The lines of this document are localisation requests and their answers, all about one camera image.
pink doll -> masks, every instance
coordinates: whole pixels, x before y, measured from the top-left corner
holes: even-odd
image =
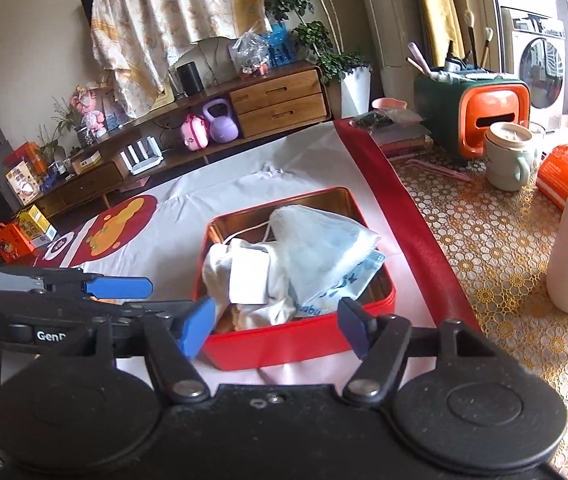
[[[88,127],[95,137],[101,137],[106,133],[104,114],[95,109],[97,100],[94,90],[81,86],[75,87],[75,94],[71,97],[71,106],[84,116],[82,123]]]

pink backpack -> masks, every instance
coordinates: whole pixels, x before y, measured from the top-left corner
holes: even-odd
[[[179,130],[186,147],[191,152],[195,152],[208,146],[208,129],[208,123],[204,118],[188,114]]]

orange bag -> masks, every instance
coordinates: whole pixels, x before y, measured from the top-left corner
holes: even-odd
[[[568,145],[557,146],[542,161],[537,172],[537,187],[563,211],[568,199]]]
[[[35,250],[16,223],[0,224],[0,256],[10,264]]]

black round pad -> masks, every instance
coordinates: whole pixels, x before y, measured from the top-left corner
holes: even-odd
[[[131,453],[153,431],[161,410],[143,381],[83,358],[71,361],[54,370],[33,364],[0,387],[3,457],[76,474]]]
[[[507,474],[548,460],[566,427],[557,392],[523,370],[470,368],[438,368],[399,390],[393,420],[407,444],[466,474]]]

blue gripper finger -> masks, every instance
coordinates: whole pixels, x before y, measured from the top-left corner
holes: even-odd
[[[342,298],[337,305],[337,326],[355,355],[366,357],[377,332],[377,320],[350,298]]]
[[[177,340],[179,350],[188,359],[195,359],[214,326],[215,300],[207,296],[197,302],[192,314],[184,320]]]
[[[101,276],[86,282],[84,290],[98,300],[142,300],[153,293],[153,283],[148,278]]]

